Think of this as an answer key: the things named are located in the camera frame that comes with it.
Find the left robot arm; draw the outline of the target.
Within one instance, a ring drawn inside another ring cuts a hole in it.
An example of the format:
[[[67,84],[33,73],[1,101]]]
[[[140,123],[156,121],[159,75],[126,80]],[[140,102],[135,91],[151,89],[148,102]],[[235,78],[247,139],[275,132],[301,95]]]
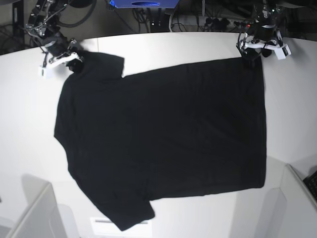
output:
[[[280,8],[273,2],[264,0],[255,5],[255,12],[253,23],[248,25],[245,32],[239,33],[236,45],[244,63],[254,67],[257,58],[267,58],[272,53],[275,53],[278,60],[286,59],[291,52],[283,42],[278,27]]]

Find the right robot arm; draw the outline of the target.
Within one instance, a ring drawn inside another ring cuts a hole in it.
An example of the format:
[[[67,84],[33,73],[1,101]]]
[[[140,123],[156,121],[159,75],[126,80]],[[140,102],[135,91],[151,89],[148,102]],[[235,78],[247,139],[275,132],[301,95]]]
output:
[[[84,67],[84,59],[78,55],[77,41],[68,39],[60,31],[58,25],[60,13],[71,3],[69,0],[39,0],[32,9],[25,32],[38,45],[44,60],[39,74],[47,77],[57,66],[63,65],[72,72],[80,72]]]

